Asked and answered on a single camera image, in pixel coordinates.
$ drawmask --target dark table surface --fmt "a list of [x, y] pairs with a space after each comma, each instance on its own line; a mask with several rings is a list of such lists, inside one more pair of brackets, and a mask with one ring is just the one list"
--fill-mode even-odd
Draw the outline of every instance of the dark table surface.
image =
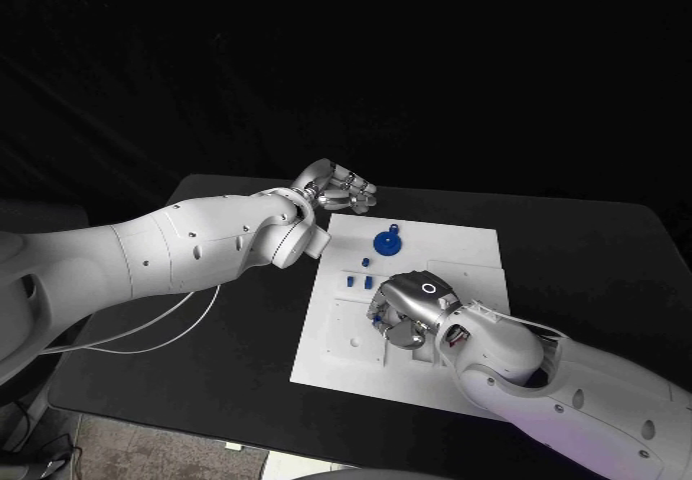
[[[192, 175], [169, 203], [288, 184]], [[646, 207], [398, 188], [381, 188], [378, 199], [372, 216], [496, 229], [512, 313], [692, 391], [692, 275]], [[319, 221], [326, 228], [327, 212]], [[72, 353], [50, 404], [365, 467], [454, 478], [594, 475], [510, 424], [288, 381], [317, 264], [304, 256], [285, 270], [248, 270], [222, 286], [197, 328], [163, 349]], [[111, 347], [134, 350], [172, 338], [212, 293], [195, 294], [170, 318]], [[140, 325], [179, 298], [140, 299], [97, 313], [81, 342]]]

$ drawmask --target white board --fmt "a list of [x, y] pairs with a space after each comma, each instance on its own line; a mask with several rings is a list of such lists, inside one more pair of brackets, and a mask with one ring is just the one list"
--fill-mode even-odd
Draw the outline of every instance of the white board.
[[[372, 241], [391, 224], [399, 226], [402, 248], [396, 255], [383, 257]], [[402, 350], [385, 342], [365, 316], [381, 282], [412, 270], [438, 275], [463, 302], [480, 300], [509, 314], [496, 231], [333, 214], [329, 233], [291, 382], [499, 419], [474, 407], [457, 390], [432, 338], [421, 349]], [[369, 267], [362, 266], [365, 257]], [[365, 288], [366, 276], [373, 278], [370, 290]]]

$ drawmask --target black curtain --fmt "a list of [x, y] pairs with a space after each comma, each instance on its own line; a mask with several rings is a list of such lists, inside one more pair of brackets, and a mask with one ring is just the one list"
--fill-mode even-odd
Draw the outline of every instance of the black curtain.
[[689, 262], [688, 8], [229, 5], [0, 5], [3, 197], [114, 223], [190, 173], [327, 157], [381, 185], [644, 204]]

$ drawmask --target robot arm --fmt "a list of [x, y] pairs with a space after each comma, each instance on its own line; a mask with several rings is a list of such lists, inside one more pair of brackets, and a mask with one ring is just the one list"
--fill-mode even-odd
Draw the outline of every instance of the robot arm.
[[[430, 272], [382, 283], [368, 317], [401, 348], [430, 335], [471, 403], [600, 475], [692, 478], [691, 395], [649, 370], [556, 331], [535, 335], [481, 304], [461, 305]], [[539, 370], [546, 380], [528, 387]]]
[[[363, 213], [375, 192], [323, 159], [291, 188], [186, 200], [117, 225], [0, 233], [0, 384], [98, 310], [213, 287], [258, 265], [285, 268], [303, 253], [317, 258], [330, 237], [316, 225], [314, 208]], [[35, 285], [29, 298], [26, 278]]]

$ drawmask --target blue knob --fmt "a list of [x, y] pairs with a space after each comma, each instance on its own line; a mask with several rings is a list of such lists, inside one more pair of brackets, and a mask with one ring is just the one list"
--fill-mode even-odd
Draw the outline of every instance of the blue knob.
[[375, 251], [385, 257], [396, 255], [401, 250], [399, 226], [394, 223], [388, 232], [378, 233], [372, 245]]

